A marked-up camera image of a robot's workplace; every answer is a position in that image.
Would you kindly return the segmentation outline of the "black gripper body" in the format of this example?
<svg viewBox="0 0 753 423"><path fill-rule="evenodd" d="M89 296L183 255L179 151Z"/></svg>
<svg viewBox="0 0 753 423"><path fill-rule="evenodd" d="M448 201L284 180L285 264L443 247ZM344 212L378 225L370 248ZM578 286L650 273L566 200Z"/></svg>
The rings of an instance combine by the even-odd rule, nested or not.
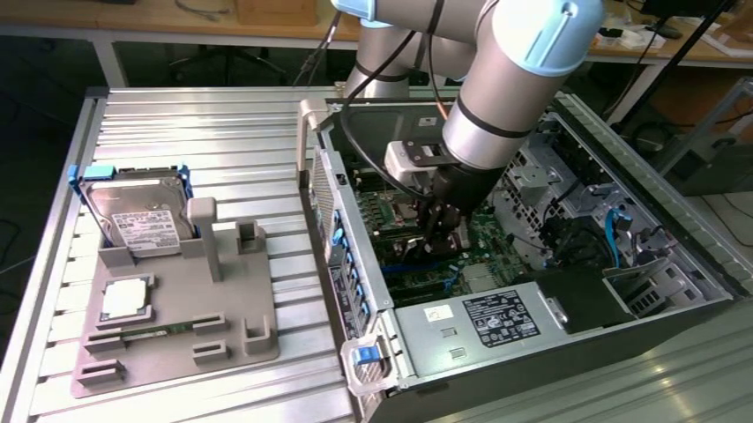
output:
<svg viewBox="0 0 753 423"><path fill-rule="evenodd" d="M466 165L439 166L431 177L431 199L424 211L444 204L456 209L460 216L470 216L491 193L502 172L502 167L479 170Z"/></svg>

